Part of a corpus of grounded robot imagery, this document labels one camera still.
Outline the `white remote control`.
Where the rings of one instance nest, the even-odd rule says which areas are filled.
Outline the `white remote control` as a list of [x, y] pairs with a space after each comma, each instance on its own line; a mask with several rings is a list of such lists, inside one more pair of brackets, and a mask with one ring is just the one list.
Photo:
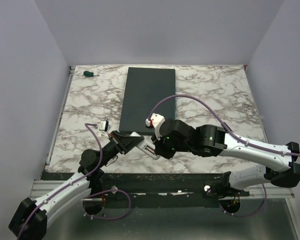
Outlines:
[[141, 138], [141, 142], [136, 145], [136, 147], [142, 151], [144, 154], [152, 158], [153, 160], [158, 160], [160, 158], [159, 155], [155, 153], [155, 145], [145, 139], [144, 136], [139, 135], [137, 132], [132, 132], [130, 134], [131, 137], [138, 137]]

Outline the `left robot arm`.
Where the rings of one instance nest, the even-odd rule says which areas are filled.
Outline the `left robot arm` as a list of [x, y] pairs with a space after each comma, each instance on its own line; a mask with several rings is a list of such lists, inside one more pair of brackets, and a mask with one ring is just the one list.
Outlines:
[[99, 150], [86, 149], [81, 154], [78, 171], [66, 182], [35, 200], [25, 198], [14, 213], [8, 228], [19, 240], [41, 240], [48, 226], [73, 204], [87, 196], [100, 194], [96, 180], [105, 166], [118, 154], [127, 154], [133, 148], [143, 151], [148, 141], [136, 132], [124, 135], [114, 130], [109, 142]]

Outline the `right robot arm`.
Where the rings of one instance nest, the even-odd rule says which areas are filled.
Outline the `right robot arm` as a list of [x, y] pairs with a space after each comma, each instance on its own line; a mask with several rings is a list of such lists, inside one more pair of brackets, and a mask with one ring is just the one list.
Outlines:
[[156, 155], [171, 159], [175, 153], [195, 156], [231, 157], [256, 165], [224, 173], [220, 191], [231, 196], [247, 187], [271, 183], [294, 188], [300, 182], [300, 164], [296, 162], [299, 145], [271, 145], [236, 135], [223, 127], [205, 124], [196, 128], [181, 120], [167, 119], [154, 128], [151, 141]]

